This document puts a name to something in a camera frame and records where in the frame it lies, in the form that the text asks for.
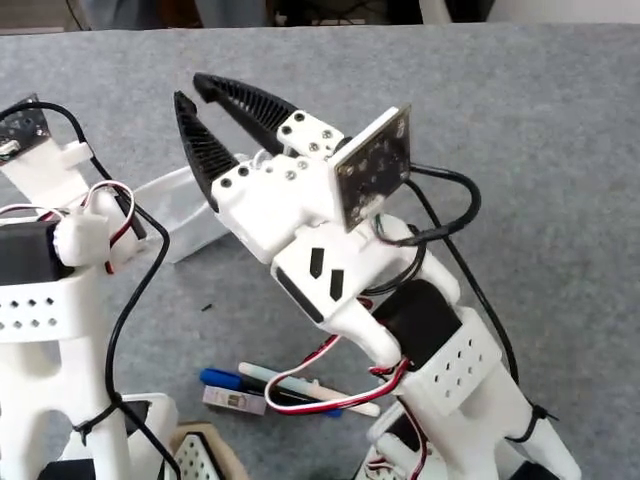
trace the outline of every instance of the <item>black zip tie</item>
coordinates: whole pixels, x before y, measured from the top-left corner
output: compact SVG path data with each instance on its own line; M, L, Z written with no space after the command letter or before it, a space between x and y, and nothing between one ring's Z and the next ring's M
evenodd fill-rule
M552 418L556 422L559 421L558 417L554 417L553 415L551 415L546 408L541 407L540 405L535 405L535 404L531 404L531 407L532 407L531 420L529 421L529 426L527 427L527 430L524 432L524 435L522 435L520 438L507 437L507 440L513 443L525 443L529 441L529 439L531 438L531 435L533 435L533 432L536 429L538 420L546 420L547 418Z
M80 434L80 440L82 441L83 446L87 446L87 436L93 431L93 429L97 427L103 420L106 420L109 415L120 408L120 405L122 405L122 397L119 394L117 395L118 400L105 408L102 413L96 415L91 420L82 422L80 425L74 425L71 427L73 428L74 432L78 432Z

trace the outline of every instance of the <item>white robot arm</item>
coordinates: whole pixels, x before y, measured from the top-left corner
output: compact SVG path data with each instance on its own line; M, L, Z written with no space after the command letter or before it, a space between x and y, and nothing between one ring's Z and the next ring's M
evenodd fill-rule
M120 400L112 376L105 383L115 342L107 348L101 305L102 282L137 253L145 232L128 187L105 181L89 188L75 167L93 152L84 141L61 148L46 105L33 96L0 118L0 170L32 202L0 209L0 475L155 480L162 457L143 430L167 445L177 410L162 394ZM37 217L4 216L34 205L45 207ZM43 352L52 341L59 366ZM76 431L59 461L45 466L42 432L51 410Z
M457 305L458 282L426 249L426 241L419 241L429 232L412 239L414 230L383 213L385 200L411 171L428 170L409 160L409 109L389 109L351 139L240 82L196 74L194 85L205 101L218 102L271 149L272 157L259 164L223 160L224 147L199 123L195 105L176 94L187 158L218 219L271 266L272 276L317 327L355 342L388 383L399 379L394 394L404 408L392 408L369 435L384 462L395 457L400 476L394 478L581 478L546 413L532 406L503 366L501 349L478 314ZM265 120L260 112L269 107L274 113ZM203 139L209 149L194 148ZM477 208L465 214L458 229ZM387 289L381 304L376 297L363 299L376 291L371 287L378 279L412 266L411 275ZM401 368L406 371L398 374ZM283 413L336 407L272 406ZM417 437L428 438L437 452L424 470L426 440L419 452L412 451L409 442L390 433L402 411ZM513 442L521 443L526 456ZM370 461L359 478L373 478L368 475L376 464Z

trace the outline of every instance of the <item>white pen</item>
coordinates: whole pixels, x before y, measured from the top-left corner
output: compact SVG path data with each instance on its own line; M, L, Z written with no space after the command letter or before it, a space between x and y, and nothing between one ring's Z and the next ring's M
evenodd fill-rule
M255 378L265 383L269 382L269 380L279 374L279 372L274 372L273 370L261 367L260 365L253 365L252 363L247 362L240 363L240 365L238 365L238 371L243 375L247 375L248 377ZM322 387L318 383L307 382L306 380L295 377L287 377L283 379L278 383L278 386L323 402L328 400L340 400L348 397L348 395L345 395L344 393ZM377 417L380 415L380 407L375 403L364 403L362 405L351 407L348 410L353 410L354 412L358 412L369 417Z

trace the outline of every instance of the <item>circuit board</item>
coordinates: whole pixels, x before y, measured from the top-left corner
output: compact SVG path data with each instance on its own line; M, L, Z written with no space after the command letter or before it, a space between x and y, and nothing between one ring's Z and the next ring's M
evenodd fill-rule
M37 101L34 94L18 104ZM50 135L47 120L39 108L9 115L0 122L0 165L44 143Z
M334 167L347 232L409 178L410 112L410 105L402 107Z

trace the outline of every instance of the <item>gray felt surface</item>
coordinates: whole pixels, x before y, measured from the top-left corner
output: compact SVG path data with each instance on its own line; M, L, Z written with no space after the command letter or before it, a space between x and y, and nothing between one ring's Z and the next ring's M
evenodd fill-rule
M411 102L414 159L459 169L484 193L479 218L456 238L513 338L525 392L561 417L557 428L585 478L634 479L639 44L633 26L3 37L0 100L37 91L66 105L102 161L133 186L185 165L171 95L193 94L196 71L259 85L352 133ZM218 109L201 111L233 151L253 150ZM53 123L59 138L70 138ZM459 190L419 182L443 216L465 207ZM0 179L1 203L19 198ZM409 195L399 194L392 210L425 224ZM147 261L109 285L112 316ZM473 303L468 293L465 302ZM258 418L200 404L200 368L241 360L284 368L323 338L267 269L225 238L163 268L127 326L118 385L167 392L182 419L214 422L255 479L344 478L365 452L368 418ZM367 365L345 344L312 373L357 392L374 384Z

